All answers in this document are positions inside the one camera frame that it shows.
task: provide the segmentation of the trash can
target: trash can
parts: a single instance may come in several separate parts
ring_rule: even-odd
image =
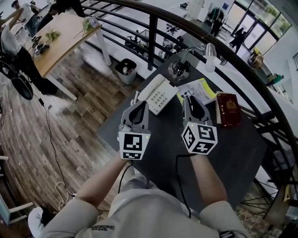
[[[130,59],[124,59],[116,65],[115,70],[123,83],[131,84],[136,76],[135,68],[135,62]]]

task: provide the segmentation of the light bulb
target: light bulb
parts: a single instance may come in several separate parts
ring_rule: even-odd
[[[205,64],[205,69],[207,72],[212,73],[215,71],[215,65],[214,65],[214,57],[213,56],[206,56],[207,61]]]

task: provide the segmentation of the book spine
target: book spine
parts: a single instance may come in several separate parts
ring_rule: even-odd
[[[219,105],[220,117],[222,119],[222,125],[227,126],[222,96],[218,95],[217,100],[218,100],[218,105]]]

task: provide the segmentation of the gold emblem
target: gold emblem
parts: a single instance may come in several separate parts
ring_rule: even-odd
[[[227,101],[227,109],[237,109],[236,103],[230,99]]]

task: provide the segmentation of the red book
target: red book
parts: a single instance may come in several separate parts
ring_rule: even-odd
[[[223,127],[233,127],[241,124],[240,107],[237,97],[230,93],[217,95],[217,123]]]

